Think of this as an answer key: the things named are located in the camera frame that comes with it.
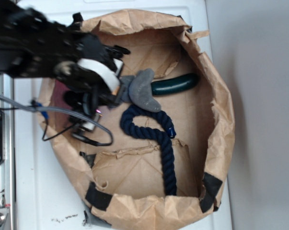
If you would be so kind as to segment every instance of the white surface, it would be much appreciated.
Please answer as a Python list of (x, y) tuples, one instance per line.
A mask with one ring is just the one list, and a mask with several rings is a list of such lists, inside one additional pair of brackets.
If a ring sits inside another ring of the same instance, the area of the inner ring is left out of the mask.
[(232, 92), (235, 230), (289, 230), (289, 0), (207, 0), (213, 60)]
[[(123, 1), (85, 3), (81, 0), (22, 0), (31, 3), (51, 20), (70, 24), (72, 14), (81, 12), (84, 19), (122, 8), (146, 9), (181, 15), (194, 26), (194, 31), (207, 30), (206, 6), (203, 0)], [(200, 45), (211, 56), (210, 41), (201, 38)], [(16, 80), (15, 100), (29, 103), (39, 93), (40, 80)], [(75, 230), (105, 228), (83, 226), (84, 207), (57, 162), (49, 142), (42, 142), (42, 130), (35, 115), (18, 111), (15, 115), (17, 213), (19, 230)], [(184, 230), (231, 230), (231, 214), (227, 185), (218, 212), (189, 225)]]

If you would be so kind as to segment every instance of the paper bag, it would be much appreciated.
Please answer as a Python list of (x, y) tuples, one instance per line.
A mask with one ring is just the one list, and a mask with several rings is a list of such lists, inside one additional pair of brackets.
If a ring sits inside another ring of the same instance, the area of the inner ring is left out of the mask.
[[(155, 97), (177, 132), (173, 140), (177, 196), (164, 195), (158, 143), (133, 139), (121, 130), (119, 121), (127, 103), (99, 108), (103, 114), (100, 124), (115, 138), (111, 146), (90, 146), (73, 139), (69, 132), (52, 140), (57, 159), (81, 199), (112, 228), (176, 230), (220, 206), (234, 145), (231, 94), (197, 45), (197, 39), (208, 32), (192, 33), (190, 28), (180, 17), (140, 10), (117, 11), (81, 25), (83, 32), (97, 34), (105, 45), (131, 51), (123, 57), (122, 75), (151, 68), (155, 80), (186, 73), (200, 76), (199, 84), (190, 90)], [(68, 108), (62, 101), (66, 90), (60, 82), (44, 80), (39, 101)], [(45, 127), (43, 118), (39, 119)], [(47, 135), (61, 131), (67, 120), (65, 115), (51, 113)], [(136, 117), (134, 123), (161, 129), (147, 117)], [(97, 129), (89, 138), (103, 142), (108, 136)], [(80, 152), (95, 158), (93, 165)]]

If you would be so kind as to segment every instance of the crumpled paper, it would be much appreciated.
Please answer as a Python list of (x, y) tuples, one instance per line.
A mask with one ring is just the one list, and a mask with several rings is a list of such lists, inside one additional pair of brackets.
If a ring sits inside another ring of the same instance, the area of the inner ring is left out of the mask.
[[(148, 147), (147, 140), (135, 140), (123, 133), (119, 127), (119, 120), (128, 104), (109, 110), (101, 107), (103, 113), (101, 124), (109, 128), (115, 137), (115, 142), (109, 147), (94, 147), (73, 139), (66, 133), (52, 141), (54, 152), (65, 171), (67, 177), (79, 193), (84, 202), (91, 207), (94, 215), (104, 219), (115, 229), (126, 230), (176, 230), (191, 224), (213, 211), (213, 207), (205, 213), (200, 208), (200, 200), (205, 195), (203, 188), (203, 174), (207, 172), (223, 182), (226, 180), (234, 145), (234, 112), (231, 94), (206, 53), (201, 53), (197, 39), (207, 36), (208, 32), (190, 33), (188, 26), (181, 18), (173, 15), (154, 13), (141, 10), (122, 10), (107, 14), (82, 23), (83, 32), (97, 34), (106, 45), (119, 45), (132, 51), (124, 56), (125, 68), (122, 75), (136, 73), (140, 69), (151, 68), (156, 78), (173, 78), (185, 73), (194, 72), (200, 75), (199, 84), (188, 91), (155, 97), (164, 110), (173, 120), (177, 138), (188, 146), (190, 168), (185, 177), (194, 178), (190, 186), (196, 187), (195, 196), (167, 196), (162, 194), (140, 194), (124, 191), (120, 188), (119, 194), (114, 193), (106, 211), (92, 207), (85, 200), (90, 182), (99, 184), (100, 190), (110, 188), (117, 183), (116, 177), (103, 175), (101, 181), (94, 174), (80, 151), (87, 154), (103, 156), (107, 163), (105, 152), (109, 155), (109, 162), (114, 156), (119, 161), (128, 155), (125, 150), (143, 149)], [(66, 106), (62, 101), (62, 94), (67, 90), (64, 85), (55, 80), (44, 80), (39, 101), (44, 105)], [(50, 127), (47, 135), (58, 133), (67, 123), (67, 116), (50, 114)], [(42, 127), (43, 118), (39, 117)], [(147, 123), (147, 118), (136, 117), (135, 124), (146, 124), (152, 128), (161, 129), (154, 120)], [(89, 135), (97, 141), (105, 141), (108, 136), (100, 130)], [(151, 142), (149, 147), (155, 149), (157, 143)], [(223, 186), (216, 197), (215, 206), (220, 205)]]

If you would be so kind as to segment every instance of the navy blue rope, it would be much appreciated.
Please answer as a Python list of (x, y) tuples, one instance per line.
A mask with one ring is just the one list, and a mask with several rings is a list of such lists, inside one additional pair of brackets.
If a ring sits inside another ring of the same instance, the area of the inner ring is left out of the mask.
[[(133, 118), (139, 115), (154, 118), (166, 132), (156, 128), (136, 126), (133, 123)], [(171, 118), (164, 111), (152, 113), (133, 104), (122, 114), (121, 128), (127, 135), (134, 138), (156, 140), (160, 144), (165, 194), (167, 196), (175, 196), (177, 187), (174, 171), (174, 154), (170, 138), (174, 138), (176, 133)]]

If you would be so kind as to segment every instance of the robotic arm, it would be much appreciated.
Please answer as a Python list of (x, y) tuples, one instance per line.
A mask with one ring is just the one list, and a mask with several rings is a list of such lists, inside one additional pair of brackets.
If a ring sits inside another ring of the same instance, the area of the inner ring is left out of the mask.
[[(12, 78), (55, 78), (71, 89), (65, 95), (81, 98), (79, 112), (97, 119), (100, 105), (118, 106), (124, 85), (119, 76), (121, 58), (129, 50), (105, 46), (97, 36), (77, 31), (82, 21), (75, 14), (71, 26), (51, 23), (34, 9), (22, 9), (10, 0), (0, 0), (0, 74)], [(94, 126), (80, 121), (72, 135), (86, 142), (83, 132)]]

